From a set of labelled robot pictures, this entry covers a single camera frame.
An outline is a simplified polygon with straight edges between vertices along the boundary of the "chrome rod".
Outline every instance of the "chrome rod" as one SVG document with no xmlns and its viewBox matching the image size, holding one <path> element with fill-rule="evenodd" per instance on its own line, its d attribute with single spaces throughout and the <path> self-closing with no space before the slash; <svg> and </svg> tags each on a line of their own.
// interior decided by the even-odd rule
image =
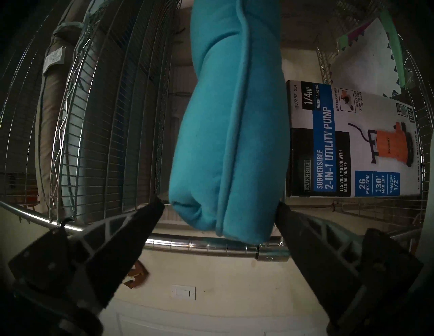
<svg viewBox="0 0 434 336">
<path fill-rule="evenodd" d="M 45 228 L 51 229 L 59 226 L 56 221 L 50 221 L 39 212 L 26 209 L 22 206 L 13 205 L 4 201 L 0 201 L 0 206 L 23 219 Z M 80 225 L 76 222 L 74 222 L 73 225 L 71 225 L 71 222 L 65 225 L 65 229 L 67 229 L 67 232 L 70 234 L 82 231 L 84 228 L 84 225 Z M 188 237 L 151 233 L 143 249 L 219 257 L 255 258 L 260 261 L 286 262 L 289 259 L 288 248 L 280 237 L 271 237 L 270 241 L 265 244 L 250 245 L 224 238 Z"/>
</svg>

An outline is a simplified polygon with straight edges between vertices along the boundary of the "cardboard box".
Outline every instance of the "cardboard box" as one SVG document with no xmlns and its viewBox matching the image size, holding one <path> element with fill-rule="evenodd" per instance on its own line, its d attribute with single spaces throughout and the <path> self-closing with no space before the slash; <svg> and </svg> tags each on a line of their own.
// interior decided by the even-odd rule
<svg viewBox="0 0 434 336">
<path fill-rule="evenodd" d="M 413 108 L 396 100 L 288 81 L 291 196 L 389 197 L 421 192 Z"/>
</svg>

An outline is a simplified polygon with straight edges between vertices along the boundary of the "label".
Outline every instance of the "label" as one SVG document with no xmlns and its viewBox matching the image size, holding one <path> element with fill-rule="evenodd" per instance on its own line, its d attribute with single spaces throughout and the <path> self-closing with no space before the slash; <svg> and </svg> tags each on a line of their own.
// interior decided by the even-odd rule
<svg viewBox="0 0 434 336">
<path fill-rule="evenodd" d="M 44 61 L 44 66 L 42 69 L 42 74 L 45 74 L 45 72 L 47 71 L 47 69 L 54 64 L 63 64 L 65 61 L 65 52 L 64 52 L 64 48 L 60 47 L 57 50 L 54 50 L 53 52 L 51 52 Z"/>
<path fill-rule="evenodd" d="M 336 191 L 336 141 L 332 89 L 329 85 L 314 84 L 313 117 L 314 181 L 316 192 Z"/>
<path fill-rule="evenodd" d="M 355 196 L 399 196 L 400 173 L 355 171 Z"/>
<path fill-rule="evenodd" d="M 407 108 L 407 111 L 408 111 L 408 119 L 410 120 L 411 123 L 414 123 L 413 109 Z"/>
<path fill-rule="evenodd" d="M 310 191 L 310 160 L 304 160 L 304 191 Z"/>
</svg>

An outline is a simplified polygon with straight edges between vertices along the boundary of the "orange pump image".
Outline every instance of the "orange pump image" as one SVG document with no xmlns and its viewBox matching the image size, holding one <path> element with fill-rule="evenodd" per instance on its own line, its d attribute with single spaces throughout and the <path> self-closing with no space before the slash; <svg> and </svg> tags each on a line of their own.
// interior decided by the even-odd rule
<svg viewBox="0 0 434 336">
<path fill-rule="evenodd" d="M 357 128 L 363 140 L 371 146 L 372 162 L 377 163 L 375 157 L 390 157 L 408 167 L 411 167 L 414 160 L 413 140 L 410 133 L 406 131 L 405 123 L 397 122 L 393 128 L 395 132 L 385 130 L 368 130 L 368 139 L 363 135 L 362 130 L 354 124 L 348 125 Z"/>
<path fill-rule="evenodd" d="M 341 99 L 350 107 L 351 111 L 354 111 L 354 106 L 352 105 L 351 96 L 347 94 L 347 91 L 342 90 Z"/>
</svg>

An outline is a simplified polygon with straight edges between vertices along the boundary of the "wire grid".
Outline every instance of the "wire grid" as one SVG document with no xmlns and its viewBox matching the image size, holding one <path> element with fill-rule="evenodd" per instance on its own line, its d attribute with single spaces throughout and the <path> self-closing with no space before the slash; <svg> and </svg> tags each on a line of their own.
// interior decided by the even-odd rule
<svg viewBox="0 0 434 336">
<path fill-rule="evenodd" d="M 139 176 L 151 171 L 152 155 L 146 154 L 154 143 L 164 46 L 176 4 L 113 1 L 90 18 L 58 120 L 50 218 L 57 212 L 58 219 L 92 222 L 153 195 L 151 176 L 143 186 Z"/>
<path fill-rule="evenodd" d="M 378 11 L 386 8 L 381 1 L 338 1 L 334 11 L 334 20 L 331 25 L 331 34 L 334 40 L 351 29 L 357 27 L 364 20 L 374 16 Z M 432 88 L 425 87 L 422 76 L 414 62 L 411 53 L 401 41 L 405 71 L 412 74 L 411 82 L 406 83 L 406 89 L 400 95 L 392 99 L 413 106 L 415 120 L 418 128 L 418 141 L 420 144 L 420 176 L 421 194 L 419 196 L 400 196 L 388 198 L 341 198 L 333 200 L 333 209 L 349 215 L 375 219 L 396 226 L 421 225 L 425 217 L 427 206 L 429 172 L 430 172 L 430 148 L 433 133 L 433 111 L 430 99 L 433 99 Z M 332 84 L 330 63 L 338 54 L 317 49 L 317 56 L 323 82 Z"/>
<path fill-rule="evenodd" d="M 179 9 L 181 7 L 181 0 L 176 2 L 176 7 Z M 156 134 L 157 134 L 157 142 L 154 144 L 154 155 L 156 156 L 155 160 L 155 194 L 160 195 L 160 185 L 161 185 L 161 171 L 163 164 L 163 143 L 164 143 L 164 125 L 166 120 L 166 112 L 168 108 L 168 96 L 169 96 L 169 81 L 170 81 L 170 70 L 171 70 L 171 48 L 172 48 L 172 40 L 171 36 L 175 33 L 172 32 L 170 36 L 168 36 L 166 40 L 166 44 L 164 46 L 165 50 L 165 62 L 162 63 L 161 67 L 161 78 L 160 81 L 160 90 L 159 92 L 159 101 L 160 107 L 157 109 L 158 117 L 156 123 Z"/>
<path fill-rule="evenodd" d="M 3 175 L 3 199 L 13 204 L 34 206 L 38 203 L 35 173 L 34 127 L 42 81 L 45 51 L 51 41 L 51 33 L 57 27 L 67 3 L 56 3 L 51 10 L 32 20 L 39 20 L 33 36 L 20 35 L 30 42 L 16 64 L 0 114 L 0 174 Z M 8 63 L 3 76 L 7 76 Z"/>
</svg>

